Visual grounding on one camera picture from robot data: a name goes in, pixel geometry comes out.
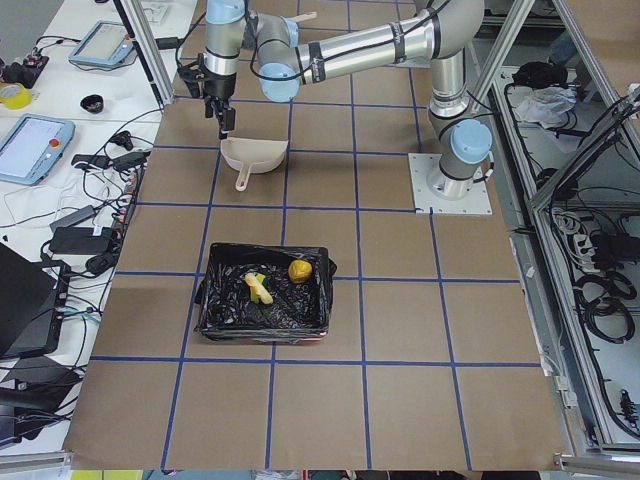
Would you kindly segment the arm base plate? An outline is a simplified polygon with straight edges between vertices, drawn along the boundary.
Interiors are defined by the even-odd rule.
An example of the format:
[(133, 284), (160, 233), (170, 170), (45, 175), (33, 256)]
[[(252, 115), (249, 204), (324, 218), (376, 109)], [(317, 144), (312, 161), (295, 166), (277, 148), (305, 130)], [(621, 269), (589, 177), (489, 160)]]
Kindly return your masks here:
[(441, 154), (409, 153), (417, 214), (489, 216), (492, 207), (481, 167), (467, 180), (453, 180), (440, 169)]

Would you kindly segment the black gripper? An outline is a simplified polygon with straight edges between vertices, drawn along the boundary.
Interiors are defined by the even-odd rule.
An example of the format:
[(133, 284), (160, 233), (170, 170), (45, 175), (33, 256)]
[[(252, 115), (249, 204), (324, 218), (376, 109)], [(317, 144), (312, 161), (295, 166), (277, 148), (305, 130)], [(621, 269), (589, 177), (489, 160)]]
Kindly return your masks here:
[(227, 139), (235, 129), (236, 110), (230, 106), (229, 99), (235, 91), (236, 74), (220, 75), (210, 71), (205, 65), (205, 55), (199, 53), (195, 61), (178, 65), (178, 75), (192, 98), (203, 99), (205, 117), (218, 120), (219, 139)]

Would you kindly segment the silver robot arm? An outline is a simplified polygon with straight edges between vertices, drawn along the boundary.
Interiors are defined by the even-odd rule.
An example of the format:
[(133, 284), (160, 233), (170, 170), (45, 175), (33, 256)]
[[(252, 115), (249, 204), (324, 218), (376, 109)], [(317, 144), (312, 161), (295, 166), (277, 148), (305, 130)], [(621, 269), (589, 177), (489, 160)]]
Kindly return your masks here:
[(303, 43), (292, 18), (254, 11), (245, 1), (210, 1), (204, 51), (180, 64), (178, 75), (226, 138), (235, 128), (230, 99), (244, 50), (252, 53), (250, 69), (264, 96), (278, 103), (293, 100), (303, 85), (423, 58), (432, 70), (428, 118), (443, 148), (429, 181), (433, 192), (452, 198), (453, 189), (473, 183), (492, 146), (488, 128), (469, 114), (466, 89), (465, 48), (481, 26), (484, 4), (418, 1), (415, 9), (409, 19)]

